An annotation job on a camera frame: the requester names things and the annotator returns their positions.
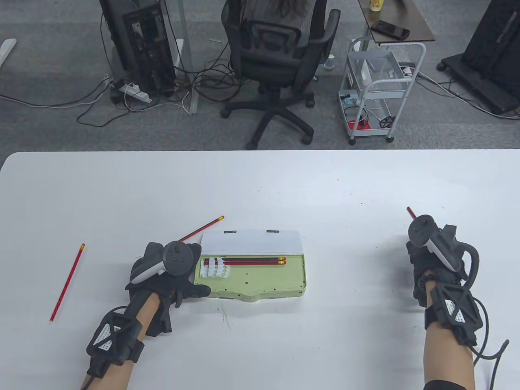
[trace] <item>computer tower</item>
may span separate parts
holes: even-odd
[[[520,1],[491,1],[462,61],[520,99]]]
[[[157,0],[99,0],[127,82],[149,94],[174,88],[175,69]]]

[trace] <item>dark hair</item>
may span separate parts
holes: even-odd
[[[285,18],[290,13],[305,16],[307,14],[308,0],[277,0],[277,13]]]

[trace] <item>rolling cart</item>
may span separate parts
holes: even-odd
[[[338,91],[350,145],[355,145],[356,137],[373,135],[384,135],[387,142],[394,140],[402,109],[426,54],[426,46],[422,42],[381,43],[378,48],[367,51],[371,39],[370,30],[366,28],[365,36],[350,44]],[[358,42],[361,43],[361,51],[355,50]],[[421,49],[411,77],[403,75],[394,53],[389,50],[392,46],[400,45],[415,45]],[[395,115],[390,112],[387,99],[400,99]]]

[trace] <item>yellow cup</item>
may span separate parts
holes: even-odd
[[[385,0],[370,0],[370,10],[374,12],[381,11],[384,2]]]

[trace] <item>white desk foot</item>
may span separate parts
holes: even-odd
[[[15,45],[16,39],[12,38],[5,40],[4,43],[2,43],[0,46],[0,68]]]

